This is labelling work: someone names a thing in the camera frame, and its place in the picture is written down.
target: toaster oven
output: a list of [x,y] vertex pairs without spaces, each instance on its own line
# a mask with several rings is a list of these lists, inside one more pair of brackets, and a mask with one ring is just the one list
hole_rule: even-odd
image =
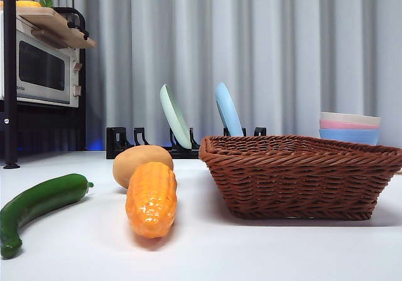
[[[0,11],[0,100],[4,93],[4,37],[3,12]],[[38,29],[23,18],[16,17],[17,100],[78,107],[79,49],[60,48],[57,39],[46,40],[51,33]]]

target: potato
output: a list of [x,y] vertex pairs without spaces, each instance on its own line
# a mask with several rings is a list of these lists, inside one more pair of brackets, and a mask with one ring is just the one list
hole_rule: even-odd
[[113,177],[124,188],[128,188],[130,177],[138,166],[148,162],[161,162],[173,170],[169,152],[155,145],[134,146],[118,154],[113,161]]

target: yellow fruit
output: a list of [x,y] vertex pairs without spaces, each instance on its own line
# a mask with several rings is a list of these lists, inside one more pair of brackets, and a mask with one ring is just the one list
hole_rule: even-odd
[[40,5],[40,3],[36,2],[36,1],[29,1],[29,0],[17,0],[16,1],[17,6],[24,6],[24,7],[38,7],[41,8],[42,6]]

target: brown woven basket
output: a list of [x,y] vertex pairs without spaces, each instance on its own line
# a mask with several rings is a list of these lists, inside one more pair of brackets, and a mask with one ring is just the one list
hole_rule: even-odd
[[207,136],[200,159],[233,215],[365,220],[402,149],[306,136]]

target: white tabletop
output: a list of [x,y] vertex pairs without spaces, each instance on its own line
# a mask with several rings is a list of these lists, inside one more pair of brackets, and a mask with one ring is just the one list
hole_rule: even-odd
[[104,152],[25,158],[1,169],[1,207],[47,179],[79,173],[95,184],[78,204],[20,232],[23,249],[1,260],[1,280],[402,280],[402,175],[368,221],[231,216],[200,160],[175,160],[177,218],[166,238],[133,234],[125,190]]

